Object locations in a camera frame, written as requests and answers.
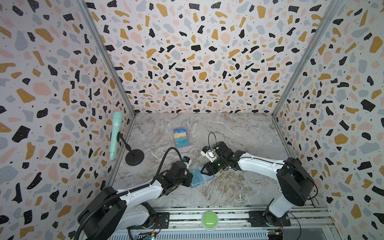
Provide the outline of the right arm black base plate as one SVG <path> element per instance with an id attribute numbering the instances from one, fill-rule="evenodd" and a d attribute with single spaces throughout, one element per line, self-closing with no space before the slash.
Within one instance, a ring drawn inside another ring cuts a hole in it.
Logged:
<path id="1" fill-rule="evenodd" d="M 248 222 L 252 227 L 290 227 L 291 222 L 288 214 L 277 218 L 269 211 L 249 211 Z"/>

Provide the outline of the blue leather card holder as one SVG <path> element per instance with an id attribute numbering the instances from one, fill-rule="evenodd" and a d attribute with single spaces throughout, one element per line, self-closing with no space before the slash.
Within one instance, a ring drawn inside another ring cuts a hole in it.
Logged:
<path id="1" fill-rule="evenodd" d="M 198 168 L 195 168 L 195 169 L 193 169 L 193 170 L 190 170 L 190 173 L 193 175 L 193 172 L 195 172 L 195 171 L 201 171 L 202 167 L 203 167 L 203 165 L 201 165 L 201 166 L 199 166 Z M 203 177 L 204 181 L 203 181 L 200 185 L 202 185 L 202 184 L 204 184 L 204 183 L 206 183 L 206 182 L 208 182 L 208 181 L 210 181 L 210 180 L 213 180 L 216 176 L 215 176 L 215 175 L 213 175 L 213 176 L 202 175 L 202 177 Z"/>

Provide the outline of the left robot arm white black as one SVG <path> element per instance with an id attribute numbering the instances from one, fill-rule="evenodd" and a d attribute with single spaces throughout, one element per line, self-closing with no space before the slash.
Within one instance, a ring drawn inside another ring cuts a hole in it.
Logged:
<path id="1" fill-rule="evenodd" d="M 74 239 L 78 240 L 84 233 L 89 240 L 106 240 L 116 230 L 151 227 L 156 211 L 148 201 L 167 196 L 179 186 L 190 187 L 193 175 L 188 170 L 189 163 L 189 158 L 176 161 L 151 182 L 132 189 L 104 188 L 78 216 L 80 226 Z"/>

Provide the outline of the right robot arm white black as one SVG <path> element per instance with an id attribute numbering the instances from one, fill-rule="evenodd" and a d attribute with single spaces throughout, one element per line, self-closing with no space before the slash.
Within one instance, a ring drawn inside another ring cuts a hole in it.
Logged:
<path id="1" fill-rule="evenodd" d="M 313 178 L 298 159 L 268 160 L 244 151 L 212 151 L 207 146 L 201 155 L 209 159 L 201 170 L 203 175 L 212 176 L 228 168 L 254 172 L 278 182 L 281 193 L 271 200 L 262 214 L 262 223 L 271 227 L 281 223 L 293 207 L 304 206 L 315 186 Z"/>

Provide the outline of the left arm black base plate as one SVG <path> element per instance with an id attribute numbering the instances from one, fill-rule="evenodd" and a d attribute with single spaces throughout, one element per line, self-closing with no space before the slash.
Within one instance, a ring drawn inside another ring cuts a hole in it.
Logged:
<path id="1" fill-rule="evenodd" d="M 158 230 L 158 229 L 168 229 L 170 223 L 170 213 L 169 212 L 160 212 L 156 213 L 154 216 L 150 216 L 149 220 L 146 220 L 144 224 L 139 226 L 130 227 L 133 230 Z"/>

